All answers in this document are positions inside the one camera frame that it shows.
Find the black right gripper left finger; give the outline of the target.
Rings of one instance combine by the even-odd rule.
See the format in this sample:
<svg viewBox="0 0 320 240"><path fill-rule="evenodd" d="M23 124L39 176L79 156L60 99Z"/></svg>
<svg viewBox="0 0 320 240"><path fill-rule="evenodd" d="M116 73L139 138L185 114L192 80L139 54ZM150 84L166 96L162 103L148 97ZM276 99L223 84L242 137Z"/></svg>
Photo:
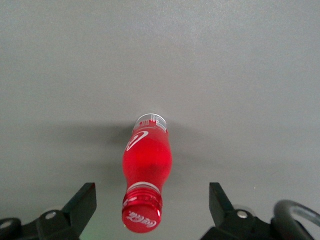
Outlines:
<svg viewBox="0 0 320 240"><path fill-rule="evenodd" d="M79 240L97 208L96 185L85 183L62 209L51 209L22 224L16 217L0 220L2 240Z"/></svg>

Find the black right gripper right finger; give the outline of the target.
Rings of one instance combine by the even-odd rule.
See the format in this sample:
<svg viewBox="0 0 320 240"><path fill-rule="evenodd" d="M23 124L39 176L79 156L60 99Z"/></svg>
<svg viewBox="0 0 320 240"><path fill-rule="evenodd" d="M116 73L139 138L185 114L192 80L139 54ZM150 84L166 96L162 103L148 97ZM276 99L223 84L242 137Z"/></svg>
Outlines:
<svg viewBox="0 0 320 240"><path fill-rule="evenodd" d="M203 240L306 240L308 232L292 217L290 207L299 204L290 200L276 203L270 223L249 211L234 208L218 182L209 184L209 210L214 222Z"/></svg>

